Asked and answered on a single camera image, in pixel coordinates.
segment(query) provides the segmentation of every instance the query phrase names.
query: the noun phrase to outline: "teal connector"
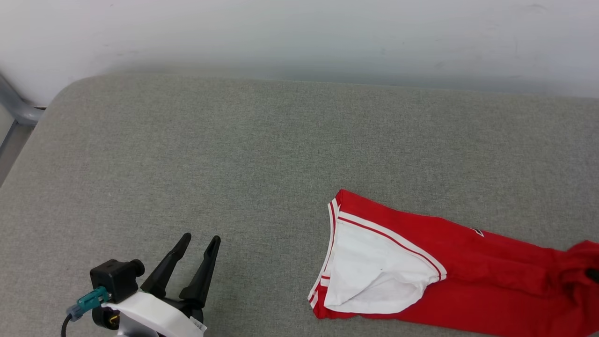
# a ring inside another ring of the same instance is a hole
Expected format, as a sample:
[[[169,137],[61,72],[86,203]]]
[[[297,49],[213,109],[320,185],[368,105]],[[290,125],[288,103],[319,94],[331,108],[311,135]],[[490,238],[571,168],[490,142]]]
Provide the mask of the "teal connector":
[[[99,307],[102,302],[108,302],[108,300],[109,297],[106,288],[98,287],[77,300],[77,305],[80,306],[84,312],[86,312],[93,308]]]
[[[99,307],[102,302],[108,302],[110,296],[104,287],[98,287],[92,290],[87,295],[77,300],[77,304],[66,310],[67,314],[71,314],[71,321],[75,322],[87,311]]]

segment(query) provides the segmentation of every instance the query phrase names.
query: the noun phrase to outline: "gray fabric surface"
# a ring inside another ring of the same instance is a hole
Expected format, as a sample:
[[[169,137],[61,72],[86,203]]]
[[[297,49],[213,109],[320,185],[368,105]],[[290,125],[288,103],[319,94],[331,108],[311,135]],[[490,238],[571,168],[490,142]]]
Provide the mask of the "gray fabric surface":
[[[541,246],[599,241],[598,112],[590,99],[386,86],[79,81],[0,188],[0,331],[57,336],[89,269],[139,258],[148,275],[189,231],[172,297],[222,238],[206,336],[476,336],[315,319],[327,202],[346,188]],[[89,315],[68,328],[110,335]]]

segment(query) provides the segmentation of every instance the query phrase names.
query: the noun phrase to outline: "black cable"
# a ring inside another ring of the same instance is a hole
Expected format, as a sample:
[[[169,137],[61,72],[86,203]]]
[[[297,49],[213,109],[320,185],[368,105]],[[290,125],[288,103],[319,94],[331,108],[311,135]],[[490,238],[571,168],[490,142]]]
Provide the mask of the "black cable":
[[[71,320],[72,317],[73,317],[73,315],[68,314],[65,318],[65,321],[62,322],[62,329],[60,330],[60,337],[66,337],[66,325],[69,324],[69,321]]]

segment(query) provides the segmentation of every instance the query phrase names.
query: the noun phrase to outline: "small logo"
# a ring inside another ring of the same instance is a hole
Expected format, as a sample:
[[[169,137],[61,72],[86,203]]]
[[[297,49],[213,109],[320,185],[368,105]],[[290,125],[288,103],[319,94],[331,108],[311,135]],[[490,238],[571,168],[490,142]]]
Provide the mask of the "small logo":
[[[485,235],[483,234],[483,231],[481,231],[481,230],[479,230],[479,229],[476,229],[476,228],[471,228],[471,229],[472,229],[473,231],[475,231],[475,232],[476,232],[476,234],[478,234],[478,235],[480,235],[480,236],[482,236],[482,237],[485,237]]]

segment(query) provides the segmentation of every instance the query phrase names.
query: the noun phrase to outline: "red pants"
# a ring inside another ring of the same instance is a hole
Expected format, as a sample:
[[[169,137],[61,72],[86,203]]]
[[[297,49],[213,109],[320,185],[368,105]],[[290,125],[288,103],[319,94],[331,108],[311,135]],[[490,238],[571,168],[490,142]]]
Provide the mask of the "red pants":
[[[597,243],[541,248],[345,190],[329,212],[329,249],[308,296],[317,318],[361,315],[497,336],[599,330]]]

